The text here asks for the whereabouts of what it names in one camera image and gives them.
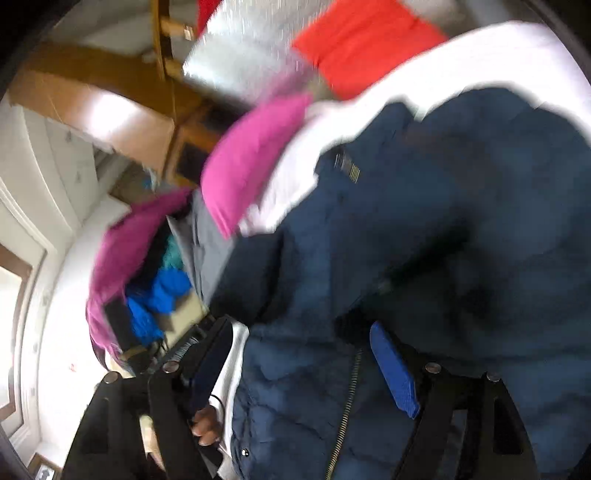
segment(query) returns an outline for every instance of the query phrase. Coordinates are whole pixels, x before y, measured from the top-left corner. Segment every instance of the black cable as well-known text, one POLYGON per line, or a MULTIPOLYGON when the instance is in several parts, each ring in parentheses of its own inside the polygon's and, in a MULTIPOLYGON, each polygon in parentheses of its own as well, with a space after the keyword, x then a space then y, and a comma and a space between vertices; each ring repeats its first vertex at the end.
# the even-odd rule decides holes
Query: black cable
POLYGON ((222 406, 222 416, 225 419, 226 418, 226 406, 223 404, 223 401, 220 400, 220 397, 218 397, 217 395, 211 394, 209 396, 215 398, 218 402, 220 402, 220 405, 222 406))

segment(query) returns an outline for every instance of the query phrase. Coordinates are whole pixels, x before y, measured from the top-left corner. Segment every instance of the pink cloth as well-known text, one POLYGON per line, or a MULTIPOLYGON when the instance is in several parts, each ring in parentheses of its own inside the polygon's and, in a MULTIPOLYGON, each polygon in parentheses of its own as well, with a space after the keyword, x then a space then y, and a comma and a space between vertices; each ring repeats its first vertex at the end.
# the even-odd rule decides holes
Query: pink cloth
POLYGON ((187 204, 190 194, 191 189, 180 189, 133 205, 127 215, 106 231, 90 276, 86 302, 86 321, 95 353, 96 347, 113 358, 121 353, 103 314, 103 305, 124 295, 127 282, 139 271, 158 228, 167 215, 187 204))
POLYGON ((301 93, 259 105, 235 123, 209 155, 201 190, 224 238, 232 236, 248 206, 261 195, 311 103, 312 95, 301 93))

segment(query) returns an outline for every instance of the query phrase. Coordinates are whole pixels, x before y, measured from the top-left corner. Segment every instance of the wooden furniture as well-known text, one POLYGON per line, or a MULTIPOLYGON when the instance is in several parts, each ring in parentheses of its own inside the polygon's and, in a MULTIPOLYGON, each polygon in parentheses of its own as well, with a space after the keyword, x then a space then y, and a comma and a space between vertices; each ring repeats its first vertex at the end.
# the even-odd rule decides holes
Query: wooden furniture
POLYGON ((34 480, 60 480, 61 478, 61 468, 38 453, 33 455, 27 470, 34 480))
POLYGON ((96 48, 42 43, 9 95, 12 103, 112 145, 160 178, 197 183, 199 169, 190 168, 189 179, 177 174, 186 145, 202 163, 237 116, 174 79, 163 81, 159 68, 96 48))
POLYGON ((195 29, 170 18, 170 0, 152 0, 152 34, 160 78, 170 77, 182 82, 183 64, 173 58, 170 37, 194 41, 195 29))

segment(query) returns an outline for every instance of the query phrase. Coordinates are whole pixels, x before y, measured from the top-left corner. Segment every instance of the window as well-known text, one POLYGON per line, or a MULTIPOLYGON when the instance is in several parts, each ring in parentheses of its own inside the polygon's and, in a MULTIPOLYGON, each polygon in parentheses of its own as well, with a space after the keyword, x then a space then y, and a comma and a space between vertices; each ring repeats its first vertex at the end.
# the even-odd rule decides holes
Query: window
POLYGON ((14 351, 31 266, 0 244, 0 421, 16 412, 14 351))

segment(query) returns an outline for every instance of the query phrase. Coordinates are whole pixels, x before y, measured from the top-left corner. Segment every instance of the fingers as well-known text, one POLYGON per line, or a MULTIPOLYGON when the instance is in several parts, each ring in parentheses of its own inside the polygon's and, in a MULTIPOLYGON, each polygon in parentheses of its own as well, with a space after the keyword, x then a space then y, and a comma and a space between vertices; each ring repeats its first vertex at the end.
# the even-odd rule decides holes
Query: fingers
POLYGON ((199 445, 206 447, 216 443, 219 439, 219 433, 214 430, 210 430, 199 439, 199 445))
POLYGON ((217 442, 222 435, 222 426, 217 421, 216 409, 212 406, 199 410, 193 417, 195 424, 191 432, 199 439, 199 445, 207 446, 217 442))

